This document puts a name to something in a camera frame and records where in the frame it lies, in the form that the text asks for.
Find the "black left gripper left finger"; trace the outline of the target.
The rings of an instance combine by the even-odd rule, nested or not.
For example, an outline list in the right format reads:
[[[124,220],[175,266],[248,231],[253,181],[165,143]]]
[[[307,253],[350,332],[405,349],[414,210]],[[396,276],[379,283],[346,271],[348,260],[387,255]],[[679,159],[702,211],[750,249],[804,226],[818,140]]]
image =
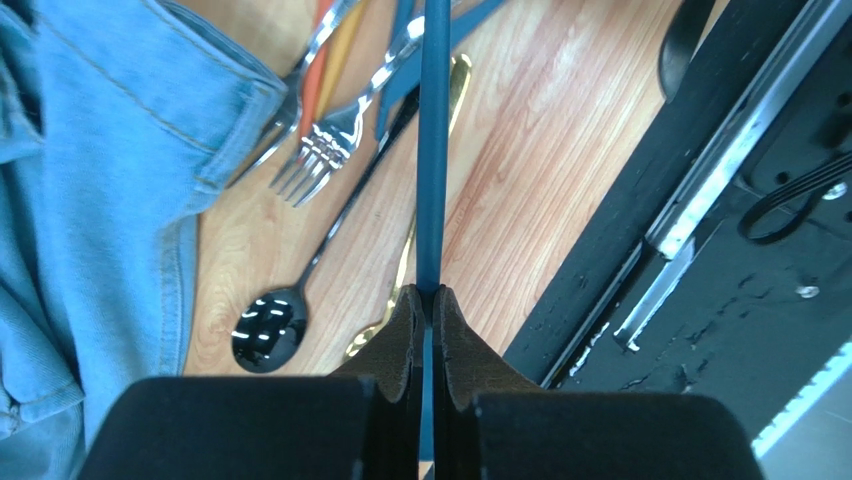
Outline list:
[[[370,397],[360,479],[416,479],[422,416],[423,305],[414,285],[402,287],[389,322],[352,359],[329,375],[355,378]]]

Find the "dark blue plastic spoon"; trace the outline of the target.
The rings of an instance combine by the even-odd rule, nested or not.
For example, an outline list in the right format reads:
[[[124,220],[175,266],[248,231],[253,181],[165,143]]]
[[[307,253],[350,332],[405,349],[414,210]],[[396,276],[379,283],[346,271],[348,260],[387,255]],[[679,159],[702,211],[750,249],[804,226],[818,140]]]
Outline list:
[[[445,428],[439,397],[442,380],[436,342],[439,340],[437,308],[441,286],[443,235],[448,170],[449,93],[451,56],[449,1],[424,3],[424,34],[420,85],[420,119],[417,159],[417,259],[416,287],[421,298],[423,328],[423,387],[420,449],[423,460],[433,462],[434,477],[444,459]]]

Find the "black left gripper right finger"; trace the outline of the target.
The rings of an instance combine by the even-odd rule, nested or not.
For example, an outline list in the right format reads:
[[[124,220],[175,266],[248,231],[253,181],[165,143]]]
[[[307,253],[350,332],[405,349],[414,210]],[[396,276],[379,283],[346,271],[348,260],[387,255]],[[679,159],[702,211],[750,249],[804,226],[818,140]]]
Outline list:
[[[469,326],[446,286],[436,292],[432,323],[433,476],[495,478],[526,432],[519,408],[540,388]]]

